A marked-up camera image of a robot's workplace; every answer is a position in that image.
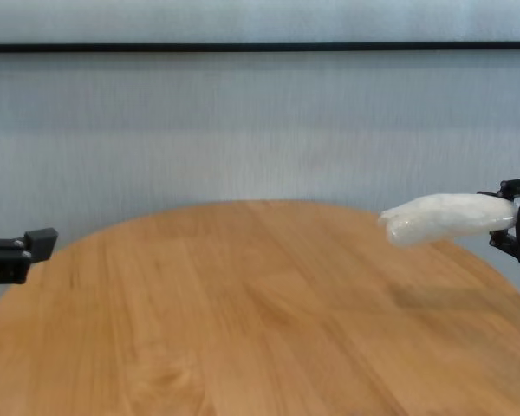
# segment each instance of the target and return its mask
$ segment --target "wood grain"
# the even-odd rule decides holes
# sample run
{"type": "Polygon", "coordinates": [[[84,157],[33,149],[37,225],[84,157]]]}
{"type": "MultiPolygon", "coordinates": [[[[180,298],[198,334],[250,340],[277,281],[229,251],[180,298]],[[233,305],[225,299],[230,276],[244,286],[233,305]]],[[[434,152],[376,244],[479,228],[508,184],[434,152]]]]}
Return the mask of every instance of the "wood grain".
{"type": "Polygon", "coordinates": [[[160,213],[0,301],[2,415],[518,416],[520,295],[345,207],[160,213]]]}

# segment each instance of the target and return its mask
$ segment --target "wrapped object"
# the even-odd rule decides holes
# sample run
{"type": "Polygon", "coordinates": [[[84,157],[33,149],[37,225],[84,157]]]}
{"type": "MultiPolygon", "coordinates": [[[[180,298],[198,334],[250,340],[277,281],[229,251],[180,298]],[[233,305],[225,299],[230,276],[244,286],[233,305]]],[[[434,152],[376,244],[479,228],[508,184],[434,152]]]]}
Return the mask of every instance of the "wrapped object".
{"type": "Polygon", "coordinates": [[[398,246],[507,230],[516,224],[513,202],[482,194],[435,194],[384,211],[380,224],[398,246]]]}

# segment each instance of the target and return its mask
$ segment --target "black horizontal line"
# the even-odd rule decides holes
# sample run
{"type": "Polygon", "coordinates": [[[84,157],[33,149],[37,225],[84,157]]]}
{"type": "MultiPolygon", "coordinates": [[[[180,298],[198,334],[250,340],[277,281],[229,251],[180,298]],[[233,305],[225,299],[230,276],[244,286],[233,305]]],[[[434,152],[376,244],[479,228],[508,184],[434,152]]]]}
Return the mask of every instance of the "black horizontal line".
{"type": "Polygon", "coordinates": [[[309,43],[10,43],[0,54],[88,52],[323,52],[370,50],[520,49],[520,42],[309,42],[309,43]]]}

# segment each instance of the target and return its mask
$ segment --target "wooden table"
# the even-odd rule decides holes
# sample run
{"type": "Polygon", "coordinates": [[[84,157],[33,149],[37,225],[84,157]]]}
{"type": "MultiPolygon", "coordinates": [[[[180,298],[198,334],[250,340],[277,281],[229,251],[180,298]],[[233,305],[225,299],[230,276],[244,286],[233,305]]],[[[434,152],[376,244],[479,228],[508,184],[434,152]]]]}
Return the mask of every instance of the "wooden table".
{"type": "Polygon", "coordinates": [[[517,416],[520,295],[344,207],[169,211],[0,301],[1,415],[517,416]]]}

